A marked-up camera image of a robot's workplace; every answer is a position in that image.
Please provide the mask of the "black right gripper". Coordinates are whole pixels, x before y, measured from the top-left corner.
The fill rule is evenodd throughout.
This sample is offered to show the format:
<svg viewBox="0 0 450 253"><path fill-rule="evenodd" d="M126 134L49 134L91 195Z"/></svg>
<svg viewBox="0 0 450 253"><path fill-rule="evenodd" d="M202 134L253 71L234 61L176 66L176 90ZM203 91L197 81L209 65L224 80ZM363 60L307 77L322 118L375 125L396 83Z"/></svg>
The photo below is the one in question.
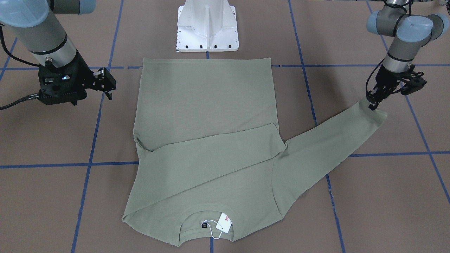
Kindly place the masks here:
<svg viewBox="0 0 450 253"><path fill-rule="evenodd" d="M46 60L44 65L39 66L38 77L38 100L45 105L66 102L77 105L77 101L87 97L86 89L101 91L108 100L112 100L110 91L117 88L116 80L108 69L102 67L96 72L91 71L79 52L63 67L55 67Z"/></svg>

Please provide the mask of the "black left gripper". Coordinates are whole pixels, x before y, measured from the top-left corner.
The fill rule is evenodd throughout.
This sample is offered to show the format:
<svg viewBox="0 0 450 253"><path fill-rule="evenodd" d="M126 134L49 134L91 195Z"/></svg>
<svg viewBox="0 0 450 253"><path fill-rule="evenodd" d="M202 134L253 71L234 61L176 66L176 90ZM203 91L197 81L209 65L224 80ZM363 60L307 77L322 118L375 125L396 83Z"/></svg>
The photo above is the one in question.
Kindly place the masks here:
<svg viewBox="0 0 450 253"><path fill-rule="evenodd" d="M378 102L382 102L394 93L400 93L407 96L411 93L421 90L426 85L423 79L423 72L415 72L415 65L409 64L407 70L396 73L387 70L382 64L378 64L369 75L365 84L365 96L368 100L368 108L375 111ZM368 90L368 82L375 71L378 71L375 77L376 84L373 90Z"/></svg>

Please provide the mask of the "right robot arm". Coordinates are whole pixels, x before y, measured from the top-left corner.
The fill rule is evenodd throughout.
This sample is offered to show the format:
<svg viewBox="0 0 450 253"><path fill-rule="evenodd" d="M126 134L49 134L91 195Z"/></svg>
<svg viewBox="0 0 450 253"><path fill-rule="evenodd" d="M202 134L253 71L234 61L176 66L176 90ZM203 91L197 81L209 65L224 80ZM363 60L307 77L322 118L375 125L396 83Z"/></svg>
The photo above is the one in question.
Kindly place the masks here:
<svg viewBox="0 0 450 253"><path fill-rule="evenodd" d="M95 0L2 0L1 27L10 29L37 59L40 89L6 106L38 99L46 105L71 103L87 97L86 89L101 91L111 100L116 80L102 67L90 70L57 14L87 14L96 8Z"/></svg>

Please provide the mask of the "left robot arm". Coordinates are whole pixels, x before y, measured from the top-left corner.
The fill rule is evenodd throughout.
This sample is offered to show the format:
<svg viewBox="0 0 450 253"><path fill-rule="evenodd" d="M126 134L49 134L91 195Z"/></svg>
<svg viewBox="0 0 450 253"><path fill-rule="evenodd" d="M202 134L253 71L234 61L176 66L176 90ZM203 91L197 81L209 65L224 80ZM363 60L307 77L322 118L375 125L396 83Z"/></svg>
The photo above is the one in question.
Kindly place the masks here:
<svg viewBox="0 0 450 253"><path fill-rule="evenodd" d="M376 84L366 89L369 109L394 93L407 96L426 85L423 72L415 72L412 63L419 50L449 29L449 19L441 13L412 15L413 1L385 0L382 10L370 14L367 31L393 38L387 55L373 70Z"/></svg>

